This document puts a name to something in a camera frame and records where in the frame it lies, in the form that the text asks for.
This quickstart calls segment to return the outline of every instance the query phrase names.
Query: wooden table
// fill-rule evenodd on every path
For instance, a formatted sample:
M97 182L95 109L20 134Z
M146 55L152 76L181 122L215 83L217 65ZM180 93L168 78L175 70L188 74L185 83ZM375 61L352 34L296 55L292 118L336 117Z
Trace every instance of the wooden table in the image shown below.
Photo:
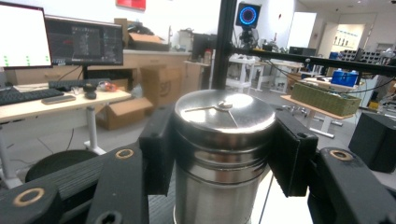
M330 124L332 123L332 118L333 119L348 119L348 118L353 117L353 115L348 115L348 116L334 115L334 114L332 114L332 113L330 113L328 111L319 109L319 108L314 107L312 105L308 105L308 104L302 103L300 101L293 100L293 99L290 98L290 95L282 95L280 97L282 99L285 99L285 100L287 100L289 102L292 102L294 104L297 104L297 105L303 106L305 108L308 108L309 109L309 114L308 114L308 121L306 123L306 127L309 128L309 130L311 130L314 133L319 133L319 134L325 135L325 136L330 137L330 138L334 138L334 134L328 133ZM311 120L315 116L316 112L319 112L320 114L325 115L325 119L323 120L323 124L322 124L322 127L321 127L320 130L310 128Z
M48 84L35 84L16 86L16 89L32 91L47 87ZM2 161L0 176L9 189L21 185L7 154L7 146L12 143L88 125L90 141L85 145L98 154L105 153L97 146L94 106L128 99L131 94L125 91L97 91L96 94L95 100L89 100L80 90L78 95L73 94L76 96L76 101L44 105L41 100L36 100L0 106L0 159Z

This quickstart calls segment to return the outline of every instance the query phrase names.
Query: computer monitor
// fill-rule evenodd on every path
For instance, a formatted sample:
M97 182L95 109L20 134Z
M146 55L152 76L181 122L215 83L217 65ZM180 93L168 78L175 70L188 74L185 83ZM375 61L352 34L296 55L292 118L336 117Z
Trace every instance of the computer monitor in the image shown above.
M44 9L0 2L0 67L51 67Z
M98 21L46 16L53 65L123 65L122 28Z

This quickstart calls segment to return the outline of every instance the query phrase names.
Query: metal frame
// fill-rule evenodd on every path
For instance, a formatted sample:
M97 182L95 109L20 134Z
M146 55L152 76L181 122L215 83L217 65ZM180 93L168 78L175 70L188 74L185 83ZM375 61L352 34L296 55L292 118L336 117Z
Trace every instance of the metal frame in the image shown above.
M293 54L275 53L268 51L257 51L251 49L235 49L232 45L233 20L235 18L236 0L222 0L219 14L219 28L216 45L216 59L214 64L214 74L212 89L224 90L227 78L228 58L232 53L258 56L271 59L279 59L297 63L312 63L328 67L345 68L357 70L361 73L372 73L387 77L396 77L395 66L385 66L369 63L356 63L346 61L336 61L321 58L312 58Z

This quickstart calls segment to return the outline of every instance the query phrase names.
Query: black metal pole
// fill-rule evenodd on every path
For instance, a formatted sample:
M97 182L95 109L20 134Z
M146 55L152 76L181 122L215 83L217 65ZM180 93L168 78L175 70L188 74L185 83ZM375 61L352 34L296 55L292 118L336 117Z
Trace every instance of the black metal pole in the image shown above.
M221 0L218 38L216 42L215 64L212 89L224 90L227 79L228 60L232 53L233 18L236 0Z

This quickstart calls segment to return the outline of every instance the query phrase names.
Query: keyboard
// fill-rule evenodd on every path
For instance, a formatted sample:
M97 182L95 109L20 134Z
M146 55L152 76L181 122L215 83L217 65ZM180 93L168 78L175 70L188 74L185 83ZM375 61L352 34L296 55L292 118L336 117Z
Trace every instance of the keyboard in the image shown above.
M110 81L110 78L89 78L82 80L59 80L59 81L49 81L50 89L57 90L70 90L72 87L84 87L87 84L97 87L101 81Z
M39 91L10 91L3 92L0 95L0 105L13 105L17 103L23 103L34 100L41 100L44 98L50 98L53 96L64 95L63 92L55 89L44 89Z

